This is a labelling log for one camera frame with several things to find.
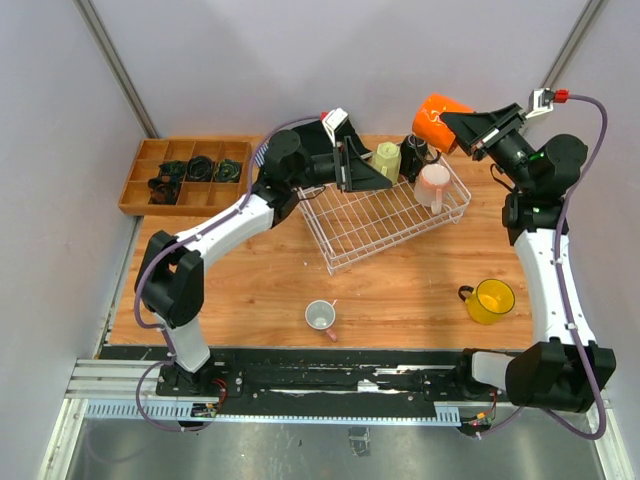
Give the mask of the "black mug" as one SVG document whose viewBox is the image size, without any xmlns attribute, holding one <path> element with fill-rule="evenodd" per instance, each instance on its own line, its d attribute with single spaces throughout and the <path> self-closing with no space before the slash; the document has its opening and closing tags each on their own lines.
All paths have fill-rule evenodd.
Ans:
<svg viewBox="0 0 640 480">
<path fill-rule="evenodd" d="M 411 134 L 406 136 L 400 145 L 400 157 L 399 173 L 409 183 L 414 183 L 426 165 L 435 164 L 440 160 L 441 152 L 425 140 Z"/>
</svg>

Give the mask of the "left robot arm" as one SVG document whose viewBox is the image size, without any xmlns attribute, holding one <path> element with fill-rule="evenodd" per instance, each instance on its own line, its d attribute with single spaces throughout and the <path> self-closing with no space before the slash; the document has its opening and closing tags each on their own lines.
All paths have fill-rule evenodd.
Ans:
<svg viewBox="0 0 640 480">
<path fill-rule="evenodd" d="M 208 270 L 241 243 L 282 223 L 296 208 L 299 190 L 336 185 L 347 193 L 389 189 L 392 182 L 358 153 L 352 136 L 331 138 L 326 153 L 312 155 L 289 124 L 268 134 L 258 174 L 247 191 L 209 220 L 176 235 L 154 234 L 135 284 L 134 315 L 147 309 L 151 328 L 163 335 L 168 361 L 181 368 L 179 383 L 190 394 L 207 393 L 214 371 L 199 314 Z"/>
</svg>

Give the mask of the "pink mug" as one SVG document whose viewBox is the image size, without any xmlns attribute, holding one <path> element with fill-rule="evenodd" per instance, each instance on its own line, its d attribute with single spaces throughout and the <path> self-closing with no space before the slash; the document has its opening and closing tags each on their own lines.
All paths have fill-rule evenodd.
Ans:
<svg viewBox="0 0 640 480">
<path fill-rule="evenodd" d="M 443 196 L 450 184 L 451 174 L 445 166 L 439 163 L 425 165 L 416 178 L 414 198 L 438 215 L 442 212 Z"/>
</svg>

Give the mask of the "pale green mug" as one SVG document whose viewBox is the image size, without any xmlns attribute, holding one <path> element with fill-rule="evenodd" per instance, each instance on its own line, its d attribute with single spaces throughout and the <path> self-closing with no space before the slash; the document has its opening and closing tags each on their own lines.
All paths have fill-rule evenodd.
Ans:
<svg viewBox="0 0 640 480">
<path fill-rule="evenodd" d="M 392 142 L 380 143 L 373 152 L 371 165 L 395 184 L 401 165 L 400 147 Z"/>
</svg>

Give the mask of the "orange glass mug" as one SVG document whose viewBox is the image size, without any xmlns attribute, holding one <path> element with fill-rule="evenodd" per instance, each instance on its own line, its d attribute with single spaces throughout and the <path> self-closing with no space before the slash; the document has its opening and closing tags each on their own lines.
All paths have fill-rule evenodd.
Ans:
<svg viewBox="0 0 640 480">
<path fill-rule="evenodd" d="M 421 140 L 443 154 L 451 154 L 457 147 L 454 133 L 441 120 L 442 113 L 473 113 L 474 110 L 451 98 L 432 93 L 414 117 L 411 131 Z"/>
</svg>

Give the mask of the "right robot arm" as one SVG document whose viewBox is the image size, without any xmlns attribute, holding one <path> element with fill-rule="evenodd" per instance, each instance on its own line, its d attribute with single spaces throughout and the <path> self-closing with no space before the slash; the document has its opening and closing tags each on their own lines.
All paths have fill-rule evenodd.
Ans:
<svg viewBox="0 0 640 480">
<path fill-rule="evenodd" d="M 569 261 L 568 194 L 588 147 L 574 135 L 557 134 L 534 149 L 520 133 L 527 118 L 517 104 L 440 118 L 467 155 L 490 158 L 514 185 L 502 223 L 525 273 L 535 339 L 515 356 L 464 350 L 454 390 L 474 400 L 494 387 L 517 406 L 584 413 L 616 368 L 613 350 L 598 346 L 589 328 Z"/>
</svg>

